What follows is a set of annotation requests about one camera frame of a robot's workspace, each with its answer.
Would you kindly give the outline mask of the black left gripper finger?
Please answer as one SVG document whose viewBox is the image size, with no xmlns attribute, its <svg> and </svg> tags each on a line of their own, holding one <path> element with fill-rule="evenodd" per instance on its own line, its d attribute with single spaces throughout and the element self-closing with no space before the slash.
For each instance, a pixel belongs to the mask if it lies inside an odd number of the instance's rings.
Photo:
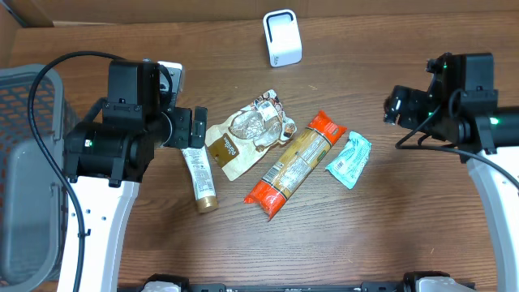
<svg viewBox="0 0 519 292">
<path fill-rule="evenodd" d="M 208 109 L 205 107 L 196 106 L 193 119 L 193 127 L 196 129 L 205 129 L 208 120 Z"/>
<path fill-rule="evenodd" d="M 190 136 L 190 148 L 202 148 L 205 145 L 206 130 L 193 129 Z"/>
</svg>

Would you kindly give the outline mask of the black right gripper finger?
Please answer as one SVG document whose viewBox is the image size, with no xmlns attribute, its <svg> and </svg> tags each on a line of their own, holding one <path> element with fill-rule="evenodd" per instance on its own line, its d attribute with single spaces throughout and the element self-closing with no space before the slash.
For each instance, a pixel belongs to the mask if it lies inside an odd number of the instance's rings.
<svg viewBox="0 0 519 292">
<path fill-rule="evenodd" d="M 384 102 L 385 108 L 400 108 L 408 97 L 408 88 L 396 85 Z"/>
<path fill-rule="evenodd" d="M 397 107 L 384 108 L 384 122 L 391 125 L 396 125 L 400 115 L 400 110 Z"/>
</svg>

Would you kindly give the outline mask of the white shampoo tube gold cap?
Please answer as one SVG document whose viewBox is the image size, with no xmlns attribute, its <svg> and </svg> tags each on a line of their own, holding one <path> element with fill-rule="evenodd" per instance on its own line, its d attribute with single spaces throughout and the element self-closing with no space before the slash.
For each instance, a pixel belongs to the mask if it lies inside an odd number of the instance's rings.
<svg viewBox="0 0 519 292">
<path fill-rule="evenodd" d="M 185 148 L 183 157 L 190 171 L 195 202 L 199 213 L 209 213 L 219 207 L 206 148 Z"/>
</svg>

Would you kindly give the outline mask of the teal wipes packet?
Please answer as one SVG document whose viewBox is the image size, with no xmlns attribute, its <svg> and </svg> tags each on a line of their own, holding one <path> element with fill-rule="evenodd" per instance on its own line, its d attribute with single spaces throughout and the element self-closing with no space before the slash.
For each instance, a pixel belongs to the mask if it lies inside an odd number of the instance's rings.
<svg viewBox="0 0 519 292">
<path fill-rule="evenodd" d="M 371 142 L 355 131 L 349 133 L 348 141 L 339 155 L 326 170 L 346 188 L 353 189 L 369 161 Z"/>
</svg>

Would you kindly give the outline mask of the orange spaghetti package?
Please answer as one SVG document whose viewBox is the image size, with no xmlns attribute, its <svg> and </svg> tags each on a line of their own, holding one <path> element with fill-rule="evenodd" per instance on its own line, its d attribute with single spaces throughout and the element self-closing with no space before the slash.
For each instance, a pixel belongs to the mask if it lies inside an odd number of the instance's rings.
<svg viewBox="0 0 519 292">
<path fill-rule="evenodd" d="M 336 124 L 323 110 L 319 111 L 244 202 L 259 205 L 268 218 L 273 219 L 346 131 L 347 127 Z"/>
</svg>

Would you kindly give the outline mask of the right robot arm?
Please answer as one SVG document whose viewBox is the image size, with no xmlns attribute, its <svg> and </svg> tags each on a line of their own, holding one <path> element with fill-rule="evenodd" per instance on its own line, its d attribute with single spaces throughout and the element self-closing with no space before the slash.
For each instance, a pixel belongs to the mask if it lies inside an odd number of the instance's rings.
<svg viewBox="0 0 519 292">
<path fill-rule="evenodd" d="M 518 108 L 500 107 L 490 53 L 445 53 L 427 62 L 428 90 L 397 85 L 384 121 L 409 130 L 395 147 L 454 153 L 467 167 L 487 219 L 497 289 L 518 289 Z"/>
</svg>

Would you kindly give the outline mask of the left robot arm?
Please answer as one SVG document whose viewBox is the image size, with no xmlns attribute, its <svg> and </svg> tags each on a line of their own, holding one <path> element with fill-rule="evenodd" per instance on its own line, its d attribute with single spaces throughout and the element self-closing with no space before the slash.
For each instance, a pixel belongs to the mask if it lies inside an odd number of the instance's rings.
<svg viewBox="0 0 519 292">
<path fill-rule="evenodd" d="M 176 105 L 176 62 L 112 61 L 102 120 L 78 123 L 64 141 L 63 171 L 79 201 L 68 208 L 58 290 L 115 291 L 139 185 L 158 148 L 202 148 L 208 111 Z"/>
</svg>

